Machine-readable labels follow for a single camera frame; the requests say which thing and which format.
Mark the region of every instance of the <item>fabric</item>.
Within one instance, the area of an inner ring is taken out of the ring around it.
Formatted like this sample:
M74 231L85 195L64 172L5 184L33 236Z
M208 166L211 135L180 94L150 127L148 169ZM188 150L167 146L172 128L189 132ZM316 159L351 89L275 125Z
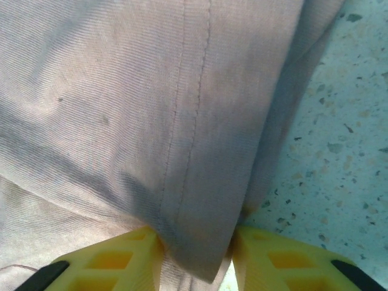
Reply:
M145 224L217 290L343 0L0 0L0 290Z

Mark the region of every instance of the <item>speckled floor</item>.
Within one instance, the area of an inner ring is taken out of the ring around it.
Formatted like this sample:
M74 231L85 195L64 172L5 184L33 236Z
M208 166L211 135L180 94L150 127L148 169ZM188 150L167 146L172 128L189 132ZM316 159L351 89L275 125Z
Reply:
M388 288L388 0L351 0L246 222L355 261ZM224 290L238 290L231 269Z

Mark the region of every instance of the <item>seam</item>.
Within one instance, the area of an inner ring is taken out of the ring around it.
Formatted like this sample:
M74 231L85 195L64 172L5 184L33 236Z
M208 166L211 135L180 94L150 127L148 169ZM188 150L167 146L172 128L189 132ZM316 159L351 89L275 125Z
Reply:
M311 43L311 45L309 45L294 61L292 62L288 62L287 63L287 59L285 61L285 64L284 64L284 67L283 69L284 70L287 70L289 67L293 66L294 64L296 64L297 62L299 62L300 59L302 59L306 54L308 54L311 49L321 40L322 36L325 35L329 30L333 29L333 26L334 26L334 22L335 22L335 18L333 18L332 22L330 22L324 29L323 29L323 32L322 34L319 36L318 39L316 39L315 41L313 41ZM295 38L295 35L298 33L298 28L296 28L295 30L295 33L294 33L294 36L293 38Z
M176 113L178 109L178 92L179 92L179 84L181 81L181 70L182 70L182 56L183 56L183 50L184 50L184 39L185 39L185 27L186 27L186 0L183 1L183 11L182 11L182 19L183 19L183 27L182 27L182 43L181 43L181 54L179 56L179 63L178 63L178 80L176 82L175 87L175 105L174 105L174 117L172 122L172 130L171 130L171 138L169 142L169 147L167 149L167 161L166 161L166 170L164 171L164 177L163 177L163 184L162 184L162 193L161 193L161 202L159 206L159 215L158 215L158 226L157 231L160 233L161 231L161 216L162 216L162 204L164 201L164 194L166 192L166 179L167 179L167 171L169 169L170 165L170 156L171 156L171 146L174 139L174 132L175 132L175 126L176 126Z
M193 123L193 132L192 132L192 140L191 140L191 146L189 150L189 154L187 157L187 164L186 164L186 170L184 174L184 180L183 180L183 186L181 190L181 194L179 197L179 202L178 202L178 209L176 211L176 216L174 219L174 225L176 225L178 218L179 218L179 213L181 210L181 204L183 201L183 196L184 196L184 191L186 189L186 182L187 182L187 177L189 175L189 167L190 167L190 162L192 160L192 151L194 148L194 142L195 142L195 133L196 133L196 125L197 125L197 119L198 119L198 113L199 113L199 105L201 103L201 89L202 89L202 78L204 74L204 69L205 69L205 61L206 61L206 55L207 55L207 49L209 48L209 43L210 43L210 9L212 7L212 0L208 1L208 9L207 9L207 36L206 36L206 44L204 47L204 52L202 55L202 65L201 65L201 73L199 74L199 79L198 79L198 94L197 94L197 104L196 104L196 109L195 109L195 118L194 118L194 123ZM177 236L176 232L174 232L174 242L177 241Z

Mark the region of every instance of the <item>dark spot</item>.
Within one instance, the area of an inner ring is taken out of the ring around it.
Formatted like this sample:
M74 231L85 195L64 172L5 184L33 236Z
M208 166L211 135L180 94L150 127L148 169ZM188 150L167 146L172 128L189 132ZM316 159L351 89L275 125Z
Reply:
M388 153L388 147L385 147L383 149L379 149L378 151L382 152L382 153Z
M271 202L269 202L269 200L267 200L266 202L264 202L261 206L261 208L266 208L268 207L269 205L271 205Z
M315 116L313 120L313 124L315 125L318 122L319 114Z
M388 84L388 72L381 74L381 76L384 78L384 81Z
M340 153L343 149L343 145L342 144L331 144L331 143L327 143L327 148L329 149L329 152L331 153Z
M306 172L306 177L311 178L314 175L314 171L307 171Z
M360 19L362 19L363 17L359 14L349 14L346 18L346 21L350 21L350 22L356 22L356 21L359 21Z
M318 88L317 88L317 90L316 90L316 92L317 92L317 93L322 92L323 90L325 90L325 87L326 87L325 84L319 85Z
M347 141L347 137L346 137L346 136L343 136L343 135L339 135L339 136L338 136L338 140L339 140L339 141Z
M106 115L102 116L102 123L105 124L105 125L109 125L109 118L106 117Z
M344 123L344 126L348 129L348 131L349 131L350 133L354 133L354 131L353 131L349 126L347 126L346 123Z
M366 229L365 229L364 227L362 227L362 226L359 227L358 231L359 231L360 233L367 233L367 232L366 232Z

